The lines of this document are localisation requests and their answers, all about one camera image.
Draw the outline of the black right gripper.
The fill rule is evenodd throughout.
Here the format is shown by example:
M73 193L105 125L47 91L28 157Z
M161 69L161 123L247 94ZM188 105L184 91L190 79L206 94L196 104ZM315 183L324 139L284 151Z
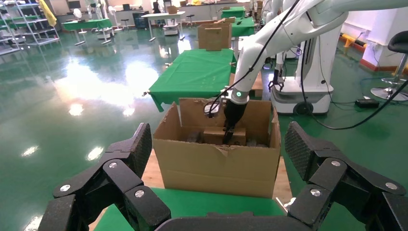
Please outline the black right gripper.
M235 125L242 118L247 104L235 104L232 101L227 101L224 108L225 123L223 144L228 144L234 134Z

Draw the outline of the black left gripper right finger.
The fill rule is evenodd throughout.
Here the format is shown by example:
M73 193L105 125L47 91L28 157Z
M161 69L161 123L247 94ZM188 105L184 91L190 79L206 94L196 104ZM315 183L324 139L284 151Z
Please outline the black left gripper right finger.
M316 231L331 206L344 206L368 231L408 228L406 189L396 181L351 161L332 142L309 136L296 122L288 125L285 151L306 183L288 216Z

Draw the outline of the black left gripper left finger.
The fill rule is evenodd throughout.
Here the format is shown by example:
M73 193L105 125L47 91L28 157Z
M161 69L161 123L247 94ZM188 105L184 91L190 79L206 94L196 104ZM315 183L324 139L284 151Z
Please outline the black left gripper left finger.
M59 184L39 225L41 231L87 231L115 205L132 229L154 231L171 218L168 206L142 181L152 151L150 125L111 144L100 160Z

